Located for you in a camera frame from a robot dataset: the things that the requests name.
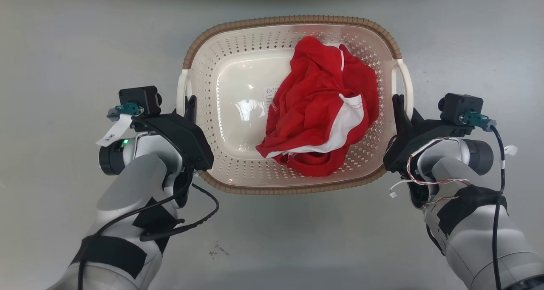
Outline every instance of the gray table surface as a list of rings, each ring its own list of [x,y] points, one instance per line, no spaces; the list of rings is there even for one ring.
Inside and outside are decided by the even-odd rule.
[[[544,254],[542,0],[0,0],[0,288],[46,288],[78,249],[113,180],[94,143],[119,89],[156,85],[169,110],[202,31],[290,14],[386,27],[424,117],[438,117],[447,92],[484,98],[505,143],[519,146],[507,159],[509,213]],[[474,137],[496,149],[491,134]],[[498,185],[498,164],[487,179]],[[389,198],[397,180],[299,196],[214,191],[219,213],[170,240],[151,289],[464,289],[407,190]],[[212,206],[192,192],[183,218]]]

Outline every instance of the wire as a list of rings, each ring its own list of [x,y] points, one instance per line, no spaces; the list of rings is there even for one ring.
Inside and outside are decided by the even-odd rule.
[[[436,204],[440,201],[445,201],[447,199],[458,199],[459,197],[458,196],[446,196],[446,197],[441,197],[440,199],[437,199],[436,201],[432,201],[432,202],[428,202],[428,203],[425,203],[424,206],[428,206],[428,205],[431,205],[431,204]]]
[[[499,228],[499,213],[501,211],[501,195],[506,185],[506,178],[504,175],[504,169],[506,164],[503,139],[501,138],[499,131],[494,125],[491,125],[490,128],[493,133],[495,133],[495,137],[497,137],[497,142],[499,143],[499,149],[501,151],[501,193],[497,196],[497,201],[495,203],[495,216],[493,217],[493,234],[491,239],[491,248],[493,249],[493,272],[495,273],[495,286],[497,287],[497,290],[502,290],[501,276],[499,273],[499,259],[497,255],[497,235]]]
[[[205,195],[207,195],[208,197],[210,197],[210,199],[212,199],[214,202],[215,202],[215,209],[210,212],[208,215],[206,215],[204,218],[198,220],[197,222],[194,222],[192,224],[189,224],[189,225],[183,225],[183,226],[180,226],[180,227],[175,227],[175,228],[172,228],[171,230],[166,230],[166,231],[163,231],[163,232],[157,232],[157,233],[144,233],[142,235],[140,235],[140,240],[141,241],[151,241],[151,240],[159,240],[159,239],[163,239],[163,238],[167,238],[169,236],[174,236],[176,234],[179,234],[179,233],[182,233],[182,232],[186,232],[187,230],[192,230],[193,228],[199,226],[200,224],[206,222],[209,218],[211,218],[218,210],[219,210],[219,201],[216,199],[215,196],[213,196],[211,193],[209,193],[208,191],[202,189],[201,187],[193,184],[192,185],[194,188],[196,188],[198,191],[204,193]]]
[[[181,196],[186,191],[186,189],[189,187],[191,182],[193,181],[193,171],[189,170],[188,168],[185,168],[184,172],[187,173],[187,182],[184,184],[184,187],[182,189],[179,189],[179,191],[177,193],[175,193],[175,194],[173,194],[173,195],[171,195],[171,196],[169,196],[169,197],[167,197],[165,199],[162,199],[161,201],[159,201],[157,203],[147,205],[147,206],[144,206],[142,208],[134,209],[131,212],[128,212],[128,213],[126,213],[124,215],[120,215],[119,217],[111,220],[110,222],[108,222],[104,226],[102,226],[90,238],[90,240],[87,242],[87,245],[85,247],[83,247],[83,249],[81,251],[81,261],[79,262],[79,269],[78,269],[78,272],[77,272],[77,290],[83,290],[83,273],[84,273],[84,266],[85,266],[85,258],[84,257],[85,257],[85,252],[87,251],[87,248],[91,245],[91,243],[93,243],[94,240],[96,240],[105,230],[107,230],[113,224],[115,224],[115,223],[117,223],[117,222],[119,222],[119,221],[121,221],[121,220],[123,220],[125,218],[128,218],[129,216],[141,213],[144,210],[148,210],[150,208],[157,207],[157,206],[160,206],[162,204],[168,203],[169,201],[173,201],[173,199]]]
[[[455,182],[455,181],[460,181],[460,182],[463,182],[464,184],[466,184],[467,186],[470,185],[470,182],[468,181],[468,179],[466,178],[446,178],[444,180],[440,180],[438,182],[425,182],[424,180],[419,180],[419,179],[416,179],[413,175],[412,175],[412,172],[411,172],[411,167],[410,167],[410,163],[412,163],[412,159],[417,156],[419,153],[425,151],[426,149],[436,145],[437,143],[439,143],[440,141],[443,141],[443,140],[449,140],[449,137],[439,137],[439,138],[435,138],[435,139],[432,139],[431,141],[427,142],[425,145],[423,145],[422,147],[420,147],[419,149],[417,149],[415,152],[413,152],[409,157],[408,157],[408,161],[406,162],[406,172],[408,173],[408,177],[410,177],[410,179],[418,184],[418,185],[442,185],[442,184],[449,184],[451,182]]]
[[[413,182],[413,180],[411,179],[405,179],[405,180],[401,180],[400,182],[394,184],[393,186],[391,186],[391,188],[389,188],[389,192],[392,193],[393,192],[393,188],[396,187],[397,185],[400,185],[402,183],[411,183]]]

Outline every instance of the basket handle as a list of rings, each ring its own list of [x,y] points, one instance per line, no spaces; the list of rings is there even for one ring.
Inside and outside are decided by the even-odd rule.
[[[185,116],[185,97],[193,94],[190,71],[190,69],[183,69],[177,81],[176,112],[180,116]]]
[[[412,113],[414,113],[414,89],[412,88],[412,79],[408,72],[408,67],[402,61],[402,59],[393,60],[393,70],[391,71],[391,85],[393,87],[393,94],[397,93],[397,71],[400,72],[402,77],[402,84],[404,85],[404,111],[408,119],[412,119]]]

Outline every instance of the red clothing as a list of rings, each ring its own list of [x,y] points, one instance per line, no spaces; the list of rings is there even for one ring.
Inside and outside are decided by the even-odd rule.
[[[348,49],[303,38],[269,107],[263,157],[304,176],[328,176],[379,112],[376,75]]]

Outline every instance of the woven basket rim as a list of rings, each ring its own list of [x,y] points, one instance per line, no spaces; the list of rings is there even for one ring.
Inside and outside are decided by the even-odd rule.
[[[191,69],[193,60],[195,58],[198,49],[208,41],[210,38],[217,34],[224,32],[242,30],[245,28],[255,28],[263,26],[274,25],[295,25],[295,24],[332,24],[332,25],[349,25],[363,27],[367,30],[373,31],[378,35],[387,45],[393,59],[402,59],[400,48],[397,45],[395,39],[385,28],[379,24],[359,17],[344,17],[344,16],[327,16],[327,15],[292,15],[282,17],[264,17],[258,19],[241,20],[234,22],[227,22],[216,25],[210,29],[204,31],[196,40],[192,43],[185,55],[183,61],[183,69]],[[333,191],[339,189],[346,189],[352,187],[358,187],[369,184],[386,173],[383,164],[374,172],[367,174],[359,178],[353,178],[348,180],[341,180],[338,182],[317,184],[317,185],[301,185],[291,187],[244,187],[229,185],[215,179],[207,171],[199,171],[198,174],[202,179],[210,184],[212,187],[224,191],[226,193],[245,194],[245,195],[291,195],[302,193],[318,193],[324,191]]]

